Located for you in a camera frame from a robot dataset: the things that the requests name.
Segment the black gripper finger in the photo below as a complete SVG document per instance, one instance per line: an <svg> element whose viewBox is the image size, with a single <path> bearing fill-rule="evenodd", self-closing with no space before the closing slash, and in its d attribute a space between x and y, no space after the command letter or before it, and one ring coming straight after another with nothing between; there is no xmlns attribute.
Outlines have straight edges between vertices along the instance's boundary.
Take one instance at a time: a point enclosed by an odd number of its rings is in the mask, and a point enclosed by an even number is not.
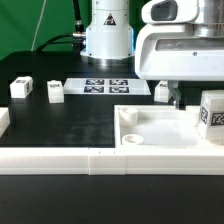
<svg viewBox="0 0 224 224"><path fill-rule="evenodd" d="M179 91L179 82L178 81L169 81L168 82L168 89L174 98L175 107L177 109L180 108L180 100L181 100L181 92Z"/></svg>

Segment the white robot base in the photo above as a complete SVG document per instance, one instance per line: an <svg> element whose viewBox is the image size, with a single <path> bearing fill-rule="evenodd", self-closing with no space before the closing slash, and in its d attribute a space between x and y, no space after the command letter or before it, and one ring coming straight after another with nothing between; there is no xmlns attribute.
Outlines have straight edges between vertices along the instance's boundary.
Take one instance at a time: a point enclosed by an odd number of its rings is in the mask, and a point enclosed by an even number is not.
<svg viewBox="0 0 224 224"><path fill-rule="evenodd" d="M92 0L92 20L86 28L84 62L117 66L134 61L134 30L129 24L129 0Z"/></svg>

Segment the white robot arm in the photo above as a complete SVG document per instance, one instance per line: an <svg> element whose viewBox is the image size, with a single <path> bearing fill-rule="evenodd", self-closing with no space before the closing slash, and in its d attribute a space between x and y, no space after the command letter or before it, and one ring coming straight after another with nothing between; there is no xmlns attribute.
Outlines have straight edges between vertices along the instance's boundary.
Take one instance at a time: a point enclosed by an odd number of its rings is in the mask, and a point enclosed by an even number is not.
<svg viewBox="0 0 224 224"><path fill-rule="evenodd" d="M178 109L181 81L224 81L224 0L150 0L142 20L135 73L167 81Z"/></svg>

